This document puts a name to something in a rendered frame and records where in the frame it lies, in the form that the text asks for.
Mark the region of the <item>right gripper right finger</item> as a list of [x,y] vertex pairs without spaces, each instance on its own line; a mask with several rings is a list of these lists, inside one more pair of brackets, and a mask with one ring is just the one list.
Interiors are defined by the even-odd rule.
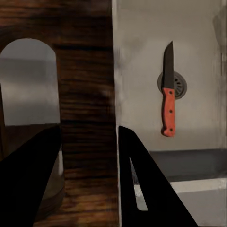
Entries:
[[[137,136],[119,125],[122,227],[198,227]],[[148,211],[137,208],[130,158]]]

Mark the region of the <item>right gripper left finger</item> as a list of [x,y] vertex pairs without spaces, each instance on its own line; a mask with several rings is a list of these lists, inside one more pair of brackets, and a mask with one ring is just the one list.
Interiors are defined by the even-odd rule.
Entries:
[[32,227],[61,146],[55,126],[0,162],[0,227]]

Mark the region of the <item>cutting board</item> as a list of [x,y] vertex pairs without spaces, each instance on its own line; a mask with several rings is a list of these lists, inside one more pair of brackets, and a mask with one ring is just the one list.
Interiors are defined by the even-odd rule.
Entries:
[[[25,38],[56,53],[64,171],[32,227],[120,227],[112,0],[0,0],[0,53]],[[0,162],[6,157],[0,81]]]

